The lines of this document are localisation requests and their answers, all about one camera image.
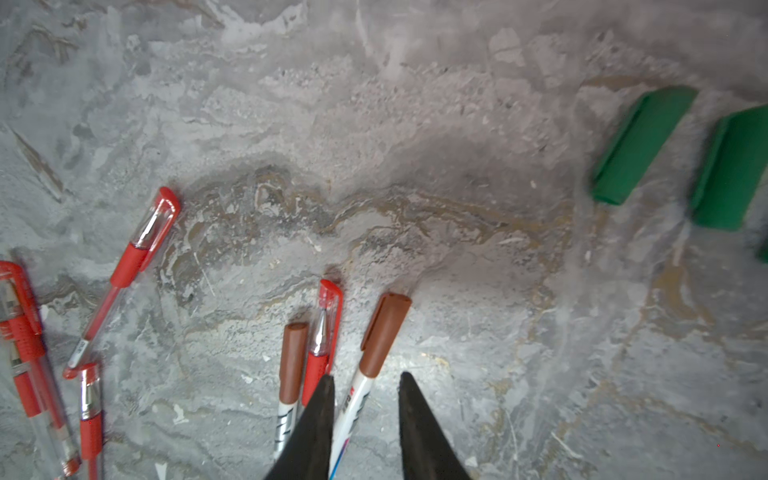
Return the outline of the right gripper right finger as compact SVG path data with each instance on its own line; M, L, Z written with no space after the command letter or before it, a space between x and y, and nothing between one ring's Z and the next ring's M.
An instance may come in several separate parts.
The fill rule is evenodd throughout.
M401 375L398 406L403 478L470 480L410 372Z

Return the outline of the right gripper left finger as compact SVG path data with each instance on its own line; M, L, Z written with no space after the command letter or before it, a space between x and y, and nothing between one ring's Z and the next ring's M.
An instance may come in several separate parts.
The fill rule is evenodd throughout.
M335 413L334 378L324 375L287 446L264 480L327 480Z

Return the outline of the green pen cap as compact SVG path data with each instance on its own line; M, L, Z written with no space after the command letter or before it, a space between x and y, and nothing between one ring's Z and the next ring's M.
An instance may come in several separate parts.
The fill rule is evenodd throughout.
M591 196L623 204L688 112L698 91L670 86L641 95L627 113L593 175Z
M767 107L721 118L691 197L693 222L712 229L740 229L766 167Z

